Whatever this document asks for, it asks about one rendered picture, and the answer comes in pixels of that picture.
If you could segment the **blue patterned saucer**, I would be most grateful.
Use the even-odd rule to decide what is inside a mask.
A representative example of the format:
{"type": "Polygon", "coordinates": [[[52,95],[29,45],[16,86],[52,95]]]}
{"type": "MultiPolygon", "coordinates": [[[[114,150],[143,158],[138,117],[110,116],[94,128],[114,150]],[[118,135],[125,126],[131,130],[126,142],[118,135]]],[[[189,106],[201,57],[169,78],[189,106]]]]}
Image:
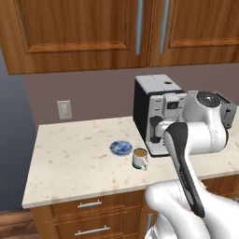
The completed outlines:
{"type": "Polygon", "coordinates": [[[113,142],[110,145],[109,149],[110,149],[111,153],[116,156],[126,156],[132,152],[133,146],[128,141],[118,140],[118,141],[113,142]]]}

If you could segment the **white mug with coffee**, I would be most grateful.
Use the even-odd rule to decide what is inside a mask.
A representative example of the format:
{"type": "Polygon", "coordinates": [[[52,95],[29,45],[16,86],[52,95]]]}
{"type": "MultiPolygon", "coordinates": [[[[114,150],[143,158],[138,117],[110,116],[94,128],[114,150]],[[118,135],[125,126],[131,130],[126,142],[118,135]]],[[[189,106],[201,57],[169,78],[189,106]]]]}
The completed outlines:
{"type": "Polygon", "coordinates": [[[148,152],[143,148],[136,148],[133,152],[133,167],[136,169],[147,170],[148,152]]]}

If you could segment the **silver black coffee machine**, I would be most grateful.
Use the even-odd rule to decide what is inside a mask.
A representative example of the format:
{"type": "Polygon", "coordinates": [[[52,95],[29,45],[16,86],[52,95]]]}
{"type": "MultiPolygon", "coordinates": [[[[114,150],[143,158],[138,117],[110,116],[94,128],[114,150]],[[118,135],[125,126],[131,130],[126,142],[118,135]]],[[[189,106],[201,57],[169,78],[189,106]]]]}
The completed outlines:
{"type": "Polygon", "coordinates": [[[187,93],[166,75],[136,76],[134,82],[134,124],[151,157],[169,155],[163,133],[178,121],[187,93]]]}

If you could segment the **shallow wooden drawer front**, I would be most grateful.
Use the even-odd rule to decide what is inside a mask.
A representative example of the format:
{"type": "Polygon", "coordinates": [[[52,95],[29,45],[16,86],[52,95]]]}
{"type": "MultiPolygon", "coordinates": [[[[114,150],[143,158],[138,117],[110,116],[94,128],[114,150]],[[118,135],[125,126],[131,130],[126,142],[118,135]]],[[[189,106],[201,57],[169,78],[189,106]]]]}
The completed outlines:
{"type": "Polygon", "coordinates": [[[143,202],[143,194],[142,190],[123,192],[118,194],[100,196],[95,198],[77,200],[67,203],[53,204],[50,209],[54,216],[62,216],[66,214],[74,214],[78,212],[87,212],[89,210],[94,209],[102,209],[107,208],[109,206],[136,206],[141,205],[143,202]],[[101,205],[86,207],[86,208],[77,208],[80,203],[90,203],[96,202],[100,200],[102,202],[101,205]]]}

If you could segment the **wooden base cupboard door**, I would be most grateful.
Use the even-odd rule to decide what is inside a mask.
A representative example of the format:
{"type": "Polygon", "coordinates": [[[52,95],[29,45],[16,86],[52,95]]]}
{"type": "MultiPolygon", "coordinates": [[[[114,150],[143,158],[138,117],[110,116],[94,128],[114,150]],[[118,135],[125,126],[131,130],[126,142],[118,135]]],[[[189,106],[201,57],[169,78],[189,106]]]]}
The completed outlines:
{"type": "Polygon", "coordinates": [[[152,221],[151,221],[151,227],[152,227],[157,219],[157,212],[149,208],[146,202],[143,202],[142,210],[141,210],[139,239],[145,239],[148,214],[152,214],[152,221]]]}

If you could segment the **deep wooden drawer front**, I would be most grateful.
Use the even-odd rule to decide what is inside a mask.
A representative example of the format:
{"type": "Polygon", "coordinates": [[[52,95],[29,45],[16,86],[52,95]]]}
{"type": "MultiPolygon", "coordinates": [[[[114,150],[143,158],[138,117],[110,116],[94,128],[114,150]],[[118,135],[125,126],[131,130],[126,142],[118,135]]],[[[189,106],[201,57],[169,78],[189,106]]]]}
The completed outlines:
{"type": "Polygon", "coordinates": [[[54,224],[59,239],[126,239],[138,237],[141,207],[132,206],[88,216],[74,217],[54,224]],[[110,227],[105,232],[75,236],[78,231],[110,227]]]}

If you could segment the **grey toaster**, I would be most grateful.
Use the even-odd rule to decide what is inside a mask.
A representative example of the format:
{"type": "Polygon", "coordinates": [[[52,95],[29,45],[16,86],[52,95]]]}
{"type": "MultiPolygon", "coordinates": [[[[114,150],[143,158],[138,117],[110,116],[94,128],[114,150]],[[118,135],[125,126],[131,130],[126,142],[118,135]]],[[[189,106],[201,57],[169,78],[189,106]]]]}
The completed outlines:
{"type": "Polygon", "coordinates": [[[237,105],[218,91],[215,91],[215,95],[219,98],[221,102],[221,120],[224,126],[227,129],[230,129],[232,127],[232,123],[236,114],[237,105]]]}

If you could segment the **white wall socket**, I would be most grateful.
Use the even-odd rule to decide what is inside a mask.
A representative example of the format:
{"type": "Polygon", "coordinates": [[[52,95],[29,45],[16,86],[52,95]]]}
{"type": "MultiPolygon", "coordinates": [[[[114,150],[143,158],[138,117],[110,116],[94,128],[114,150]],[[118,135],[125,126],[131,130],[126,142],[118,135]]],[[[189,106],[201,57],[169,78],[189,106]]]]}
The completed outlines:
{"type": "Polygon", "coordinates": [[[69,100],[58,101],[57,106],[61,120],[70,120],[72,118],[71,102],[69,100]]]}

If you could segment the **wide wooden wall cupboard door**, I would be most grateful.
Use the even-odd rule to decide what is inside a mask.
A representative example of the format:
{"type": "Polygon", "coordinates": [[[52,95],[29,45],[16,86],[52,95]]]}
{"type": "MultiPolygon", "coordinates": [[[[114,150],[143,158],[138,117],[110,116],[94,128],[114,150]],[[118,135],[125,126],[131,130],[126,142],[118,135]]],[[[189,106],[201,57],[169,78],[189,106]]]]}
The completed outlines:
{"type": "Polygon", "coordinates": [[[0,48],[10,75],[145,67],[152,0],[135,54],[137,0],[0,0],[0,48]]]}

